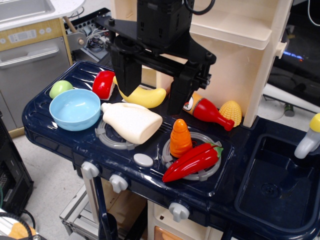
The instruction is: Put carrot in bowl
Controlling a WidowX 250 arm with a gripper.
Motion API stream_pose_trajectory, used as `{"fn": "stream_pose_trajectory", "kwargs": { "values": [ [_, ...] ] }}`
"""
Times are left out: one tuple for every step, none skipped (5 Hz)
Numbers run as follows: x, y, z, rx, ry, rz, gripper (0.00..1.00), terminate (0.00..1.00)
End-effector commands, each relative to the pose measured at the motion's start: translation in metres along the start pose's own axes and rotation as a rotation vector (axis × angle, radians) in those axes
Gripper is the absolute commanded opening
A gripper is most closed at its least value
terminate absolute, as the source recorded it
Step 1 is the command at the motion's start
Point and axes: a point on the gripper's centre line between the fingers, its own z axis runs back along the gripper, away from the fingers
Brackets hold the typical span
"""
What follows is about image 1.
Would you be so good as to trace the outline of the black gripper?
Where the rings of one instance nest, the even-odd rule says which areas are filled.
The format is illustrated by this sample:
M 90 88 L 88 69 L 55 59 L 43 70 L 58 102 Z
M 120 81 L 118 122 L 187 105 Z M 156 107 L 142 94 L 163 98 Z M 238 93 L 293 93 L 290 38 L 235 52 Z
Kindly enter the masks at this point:
M 193 92 L 205 89 L 216 56 L 190 34 L 194 15 L 208 13 L 215 1 L 195 10 L 193 0 L 138 0 L 136 20 L 97 17 L 109 33 L 108 48 L 119 89 L 129 96 L 141 83 L 142 66 L 173 77 L 168 115 L 181 113 Z

